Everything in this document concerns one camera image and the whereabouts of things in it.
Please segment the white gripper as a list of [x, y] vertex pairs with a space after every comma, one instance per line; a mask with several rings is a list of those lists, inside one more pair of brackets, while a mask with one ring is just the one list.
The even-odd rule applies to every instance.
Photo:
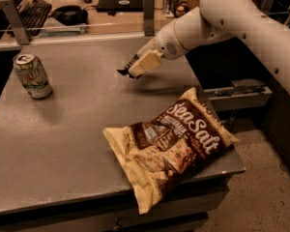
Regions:
[[174, 60], [187, 52], [177, 39], [175, 21], [171, 21], [137, 51], [137, 57], [129, 62], [128, 72], [132, 77], [139, 77], [157, 68], [161, 64], [162, 57]]

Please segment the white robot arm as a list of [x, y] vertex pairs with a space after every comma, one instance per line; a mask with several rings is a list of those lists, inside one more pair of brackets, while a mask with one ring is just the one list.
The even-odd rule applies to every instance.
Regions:
[[290, 95], [290, 28], [263, 14], [252, 0], [200, 0], [198, 7], [159, 30], [125, 65], [137, 78], [190, 50], [238, 38]]

